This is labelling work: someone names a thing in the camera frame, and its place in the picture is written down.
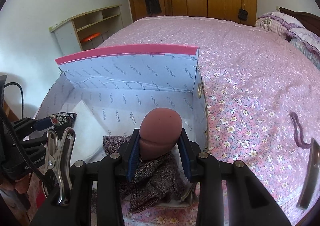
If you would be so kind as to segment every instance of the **metal button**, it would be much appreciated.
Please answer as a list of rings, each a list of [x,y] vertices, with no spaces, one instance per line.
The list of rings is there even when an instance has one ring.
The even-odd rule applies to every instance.
[[[120,157],[120,154],[118,152],[113,152],[113,153],[110,154],[110,157],[112,159],[117,159],[118,157]]]
[[[81,167],[83,165],[83,161],[82,160],[77,160],[76,162],[75,162],[75,166],[76,167]]]
[[[201,98],[202,95],[202,89],[201,89],[201,84],[198,84],[198,98]]]
[[[206,159],[209,156],[209,154],[207,152],[200,152],[199,153],[199,157],[202,159]]]
[[[236,160],[236,161],[235,161],[235,164],[236,164],[236,166],[239,167],[239,168],[242,168],[242,167],[244,166],[244,162],[241,161],[241,160]]]

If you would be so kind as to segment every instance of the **black purse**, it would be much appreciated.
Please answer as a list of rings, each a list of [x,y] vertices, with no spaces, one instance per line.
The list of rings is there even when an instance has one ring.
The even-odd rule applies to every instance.
[[[244,9],[239,9],[238,18],[242,21],[246,21],[248,19],[248,12]]]

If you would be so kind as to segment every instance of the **gray knit fabric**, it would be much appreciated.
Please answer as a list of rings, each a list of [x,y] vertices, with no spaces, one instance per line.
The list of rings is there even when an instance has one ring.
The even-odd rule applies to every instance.
[[[103,149],[109,155],[129,140],[130,137],[105,136]],[[150,161],[139,159],[132,181],[120,183],[119,188],[121,200],[132,194],[130,211],[138,213],[160,202],[180,200],[186,187],[180,178],[174,155],[168,152]]]

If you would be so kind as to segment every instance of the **wooden headboard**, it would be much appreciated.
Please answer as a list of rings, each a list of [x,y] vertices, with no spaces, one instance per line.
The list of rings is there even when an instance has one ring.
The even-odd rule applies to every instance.
[[[314,34],[317,34],[320,37],[320,17],[313,15],[311,13],[304,13],[304,12],[294,12],[291,10],[288,10],[286,8],[279,8],[279,10],[282,13],[288,14],[297,20],[299,20],[303,26],[307,29],[313,32]]]

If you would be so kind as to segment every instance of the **pillowcase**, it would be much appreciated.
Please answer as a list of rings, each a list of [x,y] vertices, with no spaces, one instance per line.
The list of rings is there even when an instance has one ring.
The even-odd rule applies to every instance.
[[[302,23],[298,21],[296,18],[287,15],[285,13],[280,13],[280,12],[270,12],[270,13],[265,13],[259,18],[265,18],[269,17],[273,20],[279,21],[284,27],[286,27],[288,30],[291,28],[304,28]]]
[[[286,34],[302,40],[309,51],[315,51],[320,55],[320,37],[313,32],[303,28],[292,28]]]
[[[263,28],[278,34],[283,39],[287,38],[287,28],[283,26],[279,21],[273,20],[271,18],[260,18],[256,21],[256,27]]]
[[[301,39],[293,38],[290,44],[299,49],[320,70],[320,56],[315,51],[309,51]]]

